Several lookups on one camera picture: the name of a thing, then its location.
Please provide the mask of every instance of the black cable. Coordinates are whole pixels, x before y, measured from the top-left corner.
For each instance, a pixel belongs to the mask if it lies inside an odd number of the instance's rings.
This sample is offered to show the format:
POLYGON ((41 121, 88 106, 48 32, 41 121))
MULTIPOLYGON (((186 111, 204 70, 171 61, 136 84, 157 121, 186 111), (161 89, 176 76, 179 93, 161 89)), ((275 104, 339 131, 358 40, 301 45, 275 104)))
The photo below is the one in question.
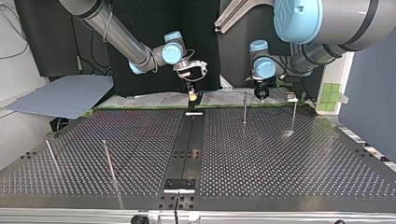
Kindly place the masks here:
POLYGON ((308 90, 307 90, 307 88, 306 88, 306 86, 305 86, 305 84, 303 82, 303 78, 302 77, 300 77, 300 81, 301 81, 301 84, 303 85, 304 91, 308 95, 308 97, 311 100, 312 104, 314 104, 314 106, 317 107, 317 103, 314 102, 314 98, 312 98, 311 94, 309 94, 309 92, 308 92, 308 90))
POLYGON ((301 50, 302 50, 303 55, 304 55, 304 57, 306 58, 306 60, 307 60, 309 63, 312 63, 312 64, 317 65, 317 66, 326 66, 326 65, 329 65, 329 64, 335 62, 335 60, 337 60, 336 58, 333 58, 331 61, 329 61, 329 62, 327 62, 327 63, 317 63, 317 62, 312 61, 312 60, 308 57, 308 55, 306 54, 305 46, 304 46, 304 45, 301 45, 301 50))
MULTIPOLYGON (((75 45, 76 45, 76 53, 77 53, 77 56, 79 57, 79 59, 80 59, 82 62, 84 62, 85 64, 87 64, 87 65, 92 69, 91 74, 93 74, 95 71, 98 71, 98 72, 100 72, 102 75, 104 75, 104 73, 103 73, 101 70, 97 69, 95 66, 93 66, 93 64, 92 64, 89 60, 83 58, 83 57, 80 55, 79 48, 78 48, 78 42, 77 42, 77 38, 76 38, 76 27, 75 27, 75 24, 74 24, 74 22, 73 22, 73 16, 72 16, 72 15, 69 15, 69 18, 70 18, 70 22, 71 22, 71 25, 72 25, 72 31, 73 31, 73 37, 74 37, 74 41, 75 41, 75 45)), ((81 75, 82 72, 83 72, 83 70, 84 70, 84 67, 82 67, 82 70, 79 71, 78 74, 81 75)))
POLYGON ((177 199, 176 199, 176 206, 175 206, 175 223, 176 224, 178 224, 177 204, 178 204, 178 196, 177 196, 177 199))
POLYGON ((26 50, 27 50, 28 48, 29 48, 29 44, 28 44, 27 41, 26 41, 26 46, 25 46, 25 48, 24 48, 21 52, 16 53, 16 54, 13 54, 13 55, 6 56, 6 57, 1 57, 0 60, 18 57, 18 56, 22 55, 24 52, 26 52, 26 50))
MULTIPOLYGON (((272 57, 269 57, 269 58, 272 59, 273 61, 279 63, 275 58, 272 58, 272 57)), ((287 76, 289 77, 290 74, 288 73, 288 69, 289 69, 289 67, 288 67, 288 57, 285 56, 285 61, 283 60, 282 56, 279 56, 279 58, 280 58, 280 61, 283 63, 283 66, 282 66, 282 67, 285 69, 284 75, 287 75, 287 76)), ((312 104, 314 104, 315 107, 317 107, 317 104, 314 102, 314 98, 311 96, 311 94, 309 94, 308 89, 306 88, 306 86, 305 86, 305 84, 304 84, 303 78, 302 78, 302 77, 299 77, 299 78, 300 78, 301 84, 302 84, 302 86, 303 86, 303 88, 304 88, 304 91, 306 92, 306 95, 308 95, 308 97, 309 97, 309 100, 312 102, 312 104)))
POLYGON ((93 62, 96 65, 98 65, 99 67, 108 69, 108 68, 110 68, 110 64, 108 66, 104 66, 104 65, 100 64, 99 62, 97 62, 95 57, 93 56, 94 55, 93 54, 93 35, 94 35, 94 32, 95 32, 94 30, 91 30, 91 40, 90 40, 90 54, 91 54, 91 58, 92 58, 93 62))

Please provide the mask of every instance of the gray panel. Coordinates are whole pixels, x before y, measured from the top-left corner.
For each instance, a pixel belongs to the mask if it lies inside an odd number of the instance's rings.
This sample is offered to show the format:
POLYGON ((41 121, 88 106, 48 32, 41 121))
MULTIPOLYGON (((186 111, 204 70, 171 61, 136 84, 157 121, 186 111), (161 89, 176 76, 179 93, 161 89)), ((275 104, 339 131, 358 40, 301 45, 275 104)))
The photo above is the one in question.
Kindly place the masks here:
POLYGON ((8 108, 55 118, 77 119, 95 106, 112 87, 111 77, 62 77, 23 96, 8 108))
POLYGON ((340 121, 396 161, 396 30, 384 41, 356 53, 346 87, 348 104, 340 121))
POLYGON ((56 161, 33 151, 0 173, 0 206, 158 209, 182 125, 183 111, 96 112, 53 141, 56 161))
POLYGON ((184 175, 198 179, 185 196, 194 209, 396 212, 396 174, 326 119, 301 108, 292 124, 292 107, 243 116, 206 110, 204 142, 190 148, 202 158, 184 175))

